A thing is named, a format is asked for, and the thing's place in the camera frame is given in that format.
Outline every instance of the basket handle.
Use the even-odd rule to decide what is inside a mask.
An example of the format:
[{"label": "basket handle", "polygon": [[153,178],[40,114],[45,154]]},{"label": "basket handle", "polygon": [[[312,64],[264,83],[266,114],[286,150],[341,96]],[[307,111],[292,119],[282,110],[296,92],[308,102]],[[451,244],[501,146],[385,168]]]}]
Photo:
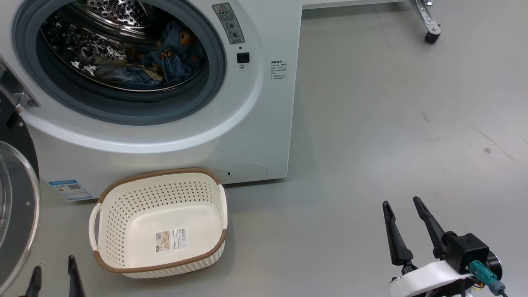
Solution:
[{"label": "basket handle", "polygon": [[222,202],[223,228],[227,229],[228,227],[228,204],[225,198],[224,187],[221,184],[219,184],[218,188],[220,188],[220,201]]},{"label": "basket handle", "polygon": [[[93,250],[98,250],[99,247],[97,246],[96,242],[96,234],[95,234],[95,221],[97,213],[101,210],[102,204],[98,203],[92,210],[92,214],[90,215],[90,220],[88,221],[88,236],[90,237],[90,245],[92,246]],[[101,219],[102,215],[99,216],[99,231],[101,231]]]}]

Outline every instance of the white mount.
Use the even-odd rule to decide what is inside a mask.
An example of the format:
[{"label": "white mount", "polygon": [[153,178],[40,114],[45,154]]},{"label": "white mount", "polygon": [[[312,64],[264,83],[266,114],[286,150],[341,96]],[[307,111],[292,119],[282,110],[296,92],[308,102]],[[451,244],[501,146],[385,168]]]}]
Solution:
[{"label": "white mount", "polygon": [[[446,261],[439,261],[398,277],[389,286],[392,297],[414,297],[472,276],[470,273],[459,274]],[[466,297],[472,297],[471,291],[471,288],[466,291]]]}]

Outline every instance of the metal stand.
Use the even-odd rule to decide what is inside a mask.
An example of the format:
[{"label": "metal stand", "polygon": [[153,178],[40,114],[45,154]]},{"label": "metal stand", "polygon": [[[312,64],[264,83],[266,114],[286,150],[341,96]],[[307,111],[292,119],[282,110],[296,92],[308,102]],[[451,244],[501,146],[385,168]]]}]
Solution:
[{"label": "metal stand", "polygon": [[440,29],[440,25],[434,18],[432,18],[427,9],[427,6],[432,6],[434,4],[434,0],[410,0],[410,2],[428,30],[426,34],[426,42],[429,44],[436,43],[440,37],[440,33],[442,33],[442,29]]}]

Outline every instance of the stainless steel drum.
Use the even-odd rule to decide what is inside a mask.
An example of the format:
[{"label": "stainless steel drum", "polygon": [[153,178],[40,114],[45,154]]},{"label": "stainless steel drum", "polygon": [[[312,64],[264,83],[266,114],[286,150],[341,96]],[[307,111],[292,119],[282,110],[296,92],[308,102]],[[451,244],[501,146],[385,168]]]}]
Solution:
[{"label": "stainless steel drum", "polygon": [[184,81],[146,89],[118,86],[96,76],[102,64],[126,61],[128,49],[138,44],[156,45],[163,30],[156,10],[139,1],[78,0],[50,15],[41,26],[41,34],[62,63],[92,82],[135,92],[169,90],[198,75],[207,64],[206,58],[200,69]]}]

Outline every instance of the laundry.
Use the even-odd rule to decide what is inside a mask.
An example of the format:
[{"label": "laundry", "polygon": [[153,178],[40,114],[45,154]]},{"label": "laundry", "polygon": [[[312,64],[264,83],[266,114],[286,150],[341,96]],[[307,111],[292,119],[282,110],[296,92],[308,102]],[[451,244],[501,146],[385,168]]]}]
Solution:
[{"label": "laundry", "polygon": [[194,33],[179,22],[168,23],[154,46],[140,44],[126,51],[127,60],[101,64],[95,78],[134,89],[171,86],[190,79],[206,63]]}]

